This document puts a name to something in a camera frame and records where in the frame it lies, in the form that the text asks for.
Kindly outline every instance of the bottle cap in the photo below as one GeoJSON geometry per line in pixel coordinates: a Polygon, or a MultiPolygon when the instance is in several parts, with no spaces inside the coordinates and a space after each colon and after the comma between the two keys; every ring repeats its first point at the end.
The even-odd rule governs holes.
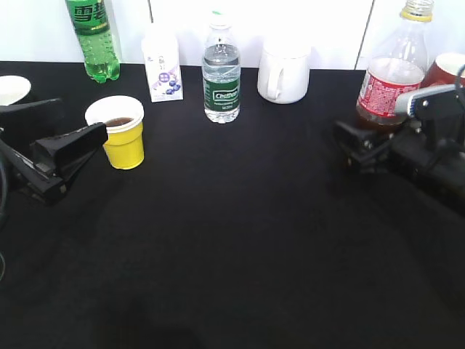
{"type": "Polygon", "coordinates": [[[434,0],[407,0],[400,16],[406,20],[431,22],[433,20],[434,0]]]}
{"type": "Polygon", "coordinates": [[[220,11],[211,11],[210,27],[215,29],[227,29],[231,26],[228,15],[220,11]]]}

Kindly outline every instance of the white cup rim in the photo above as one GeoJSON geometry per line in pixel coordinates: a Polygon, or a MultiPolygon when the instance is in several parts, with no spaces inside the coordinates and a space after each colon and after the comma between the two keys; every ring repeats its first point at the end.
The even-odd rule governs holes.
{"type": "Polygon", "coordinates": [[[465,65],[465,55],[456,52],[446,52],[437,56],[436,64],[442,71],[450,75],[457,75],[458,70],[465,65]]]}
{"type": "Polygon", "coordinates": [[[130,96],[109,96],[92,103],[86,110],[86,122],[93,125],[98,122],[109,122],[113,119],[131,118],[132,121],[116,127],[107,127],[107,132],[121,133],[133,129],[144,118],[144,106],[136,98],[130,96]]]}
{"type": "Polygon", "coordinates": [[[19,102],[28,95],[31,87],[31,82],[22,76],[0,76],[0,105],[19,102]]]}

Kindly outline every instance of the black cable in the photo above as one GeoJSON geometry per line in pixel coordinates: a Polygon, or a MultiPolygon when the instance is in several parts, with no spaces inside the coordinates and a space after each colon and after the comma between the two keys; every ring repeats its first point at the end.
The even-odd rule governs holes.
{"type": "MultiPolygon", "coordinates": [[[[0,203],[0,230],[7,221],[7,200],[8,200],[8,174],[3,156],[0,156],[0,176],[1,176],[1,203],[0,203]]],[[[5,259],[0,252],[0,281],[5,274],[5,259]]]]}
{"type": "Polygon", "coordinates": [[[465,95],[464,95],[464,92],[462,91],[462,85],[461,85],[461,77],[462,77],[462,74],[464,73],[464,71],[465,71],[465,65],[462,68],[460,68],[460,70],[457,73],[456,91],[457,91],[457,95],[458,95],[458,100],[462,104],[462,107],[465,109],[465,95]]]}

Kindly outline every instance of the mug handle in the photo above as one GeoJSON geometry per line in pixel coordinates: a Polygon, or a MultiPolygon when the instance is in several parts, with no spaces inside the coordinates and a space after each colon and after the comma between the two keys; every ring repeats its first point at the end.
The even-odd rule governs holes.
{"type": "Polygon", "coordinates": [[[270,77],[268,78],[268,97],[272,100],[276,100],[281,91],[278,89],[280,83],[280,77],[284,68],[280,65],[274,65],[270,71],[270,77]]]}

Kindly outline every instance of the green water bottle label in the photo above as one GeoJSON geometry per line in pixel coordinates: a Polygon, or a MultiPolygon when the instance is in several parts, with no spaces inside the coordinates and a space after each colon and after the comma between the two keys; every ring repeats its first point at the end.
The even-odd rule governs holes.
{"type": "Polygon", "coordinates": [[[205,107],[211,111],[231,111],[239,106],[240,79],[218,84],[203,80],[205,107]]]}
{"type": "Polygon", "coordinates": [[[78,35],[100,34],[110,28],[103,0],[68,0],[66,4],[78,35]]]}

